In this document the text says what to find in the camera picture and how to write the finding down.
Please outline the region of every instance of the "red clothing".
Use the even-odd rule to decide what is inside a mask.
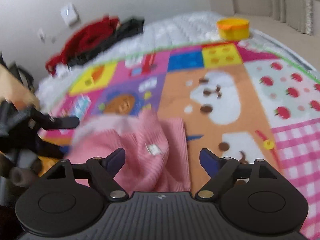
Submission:
[[[66,42],[60,54],[52,56],[47,61],[45,68],[51,75],[55,75],[57,64],[67,64],[70,58],[96,47],[116,30],[118,23],[118,17],[105,16],[102,20],[80,29]]]
[[[150,109],[140,112],[138,118],[102,114],[82,123],[75,132],[78,142],[67,156],[71,163],[85,163],[95,156],[105,158],[118,148],[125,150],[125,163],[115,181],[129,195],[134,191],[190,191],[181,118],[159,120]],[[87,180],[77,182],[89,185]]]

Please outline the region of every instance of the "pink cloth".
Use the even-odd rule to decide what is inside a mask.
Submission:
[[[284,176],[306,198],[309,213],[301,233],[320,238],[320,118],[273,128]]]
[[[113,119],[107,123],[121,127],[121,132],[103,130],[104,117],[105,121]],[[98,129],[91,125],[96,122],[92,119],[76,131],[68,155],[71,163],[84,163],[95,156],[104,158],[121,147],[126,160],[115,181],[129,195],[133,191],[190,191],[187,142],[181,118],[158,120],[156,113],[144,110],[138,118],[106,115],[97,119]],[[156,145],[159,151],[150,153],[147,149],[150,145]]]

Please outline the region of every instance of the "green border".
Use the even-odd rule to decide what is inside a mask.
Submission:
[[[133,54],[130,54],[130,55],[127,55],[125,57],[120,57],[120,58],[115,58],[113,60],[108,60],[108,61],[102,61],[100,63],[97,63],[97,64],[93,64],[89,67],[95,67],[95,66],[98,66],[98,65],[101,65],[101,64],[107,64],[107,63],[110,63],[110,62],[113,62],[113,61],[116,61],[116,62],[119,62],[119,61],[122,61],[122,60],[126,60],[127,58],[129,57],[135,57],[135,56],[139,56],[139,55],[144,55],[144,54],[147,54],[147,53],[150,53],[150,52],[161,52],[161,51],[166,51],[166,50],[172,50],[172,49],[180,49],[180,48],[183,48],[183,47],[188,47],[188,46],[201,46],[201,45],[204,45],[204,44],[208,44],[208,43],[211,43],[211,44],[215,44],[215,43],[221,43],[222,41],[214,41],[214,42],[210,42],[210,41],[203,41],[203,42],[195,42],[195,43],[185,43],[183,45],[176,45],[176,46],[168,46],[168,47],[158,47],[157,49],[154,49],[154,50],[148,50],[148,51],[143,51],[143,52],[137,52],[137,53],[133,53]],[[308,76],[309,78],[311,78],[313,81],[317,82],[318,84],[320,84],[320,80],[318,80],[316,77],[314,77],[313,75],[311,75],[310,73],[308,73],[304,68],[300,67],[298,64],[292,62],[291,60],[289,60],[288,58],[272,51],[272,50],[269,50],[269,49],[265,49],[263,46],[259,46],[259,45],[254,45],[255,47],[259,48],[259,49],[262,49],[263,51],[265,52],[269,52],[269,53],[272,53],[274,55],[276,55],[277,57],[283,59],[284,61],[286,61],[287,63],[291,64],[292,66],[294,66],[295,68],[297,68],[298,70],[300,70],[301,72],[303,72],[306,76]],[[48,111],[51,111],[54,106],[57,104],[58,101],[62,100],[63,99],[63,96],[66,95],[66,93],[68,93],[68,91],[70,90],[70,88],[80,80],[80,78],[82,77],[83,73],[81,73],[71,84],[70,86],[68,86],[68,88],[63,92],[63,94],[52,104],[50,110]]]
[[[309,78],[311,78],[314,82],[317,82],[318,84],[320,84],[320,80],[318,80],[316,77],[314,77],[313,75],[311,75],[310,73],[308,73],[304,68],[300,67],[299,64],[292,62],[291,60],[289,60],[288,58],[281,56],[278,53],[275,53],[271,50],[266,50],[267,52],[273,53],[274,55],[276,55],[277,57],[283,59],[285,62],[289,63],[290,65],[292,65],[293,67],[297,68],[298,70],[300,70],[301,72],[303,72],[305,75],[307,75]]]

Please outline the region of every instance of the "screw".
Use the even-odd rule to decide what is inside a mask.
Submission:
[[[201,190],[198,192],[198,196],[200,198],[211,198],[213,196],[213,192],[210,190]]]
[[[122,190],[114,190],[110,193],[110,197],[112,198],[123,198],[125,195],[126,193]]]

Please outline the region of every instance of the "yellow lid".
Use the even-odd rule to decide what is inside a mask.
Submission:
[[[242,30],[249,28],[249,20],[242,18],[223,18],[217,22],[221,30]]]

